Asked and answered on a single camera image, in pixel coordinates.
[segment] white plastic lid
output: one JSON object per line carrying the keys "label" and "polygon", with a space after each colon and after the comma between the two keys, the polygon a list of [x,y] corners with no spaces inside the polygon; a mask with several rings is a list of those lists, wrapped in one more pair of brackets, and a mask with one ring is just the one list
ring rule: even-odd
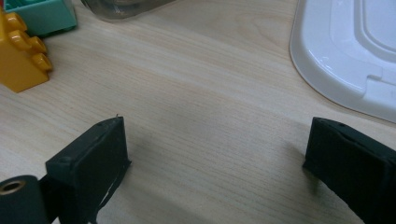
{"label": "white plastic lid", "polygon": [[396,122],[395,0],[300,0],[290,54],[330,100]]}

